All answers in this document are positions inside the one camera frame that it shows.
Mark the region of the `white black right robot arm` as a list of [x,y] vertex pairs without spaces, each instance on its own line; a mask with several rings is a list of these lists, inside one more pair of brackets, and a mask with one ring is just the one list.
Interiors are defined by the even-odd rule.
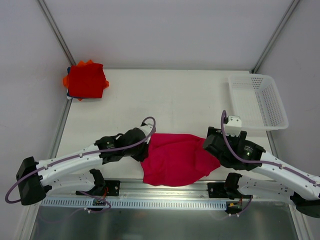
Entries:
[[234,170],[219,187],[219,194],[231,200],[269,198],[292,205],[306,216],[319,218],[319,176],[286,164],[246,137],[246,131],[238,136],[224,136],[220,129],[208,128],[203,149],[223,167]]

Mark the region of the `magenta t shirt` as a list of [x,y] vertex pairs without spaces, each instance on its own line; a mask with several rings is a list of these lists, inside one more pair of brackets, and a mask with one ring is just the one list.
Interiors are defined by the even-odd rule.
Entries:
[[140,164],[143,182],[152,186],[182,187],[209,176],[221,165],[203,149],[204,142],[204,138],[192,134],[153,134],[148,157]]

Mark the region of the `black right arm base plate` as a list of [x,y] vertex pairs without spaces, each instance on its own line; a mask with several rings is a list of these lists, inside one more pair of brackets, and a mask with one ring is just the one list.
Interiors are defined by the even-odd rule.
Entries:
[[242,194],[238,190],[239,185],[235,182],[209,182],[207,184],[207,191],[209,198],[219,199],[250,199],[253,196],[249,194]]

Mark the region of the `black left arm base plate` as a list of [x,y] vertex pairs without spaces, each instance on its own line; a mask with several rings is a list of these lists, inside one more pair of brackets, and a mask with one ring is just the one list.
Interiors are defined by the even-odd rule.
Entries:
[[118,197],[119,191],[120,191],[120,181],[119,180],[105,180],[102,185],[96,186],[96,184],[93,184],[93,187],[90,188],[88,191],[85,191],[85,193],[98,197],[102,199],[103,197]]

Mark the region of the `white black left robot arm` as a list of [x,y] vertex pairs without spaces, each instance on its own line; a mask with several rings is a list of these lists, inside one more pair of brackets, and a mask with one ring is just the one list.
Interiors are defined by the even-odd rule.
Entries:
[[39,203],[50,194],[99,195],[105,181],[99,167],[131,157],[142,162],[155,130],[143,125],[113,136],[104,136],[79,151],[62,157],[36,161],[25,158],[16,174],[19,202],[23,206]]

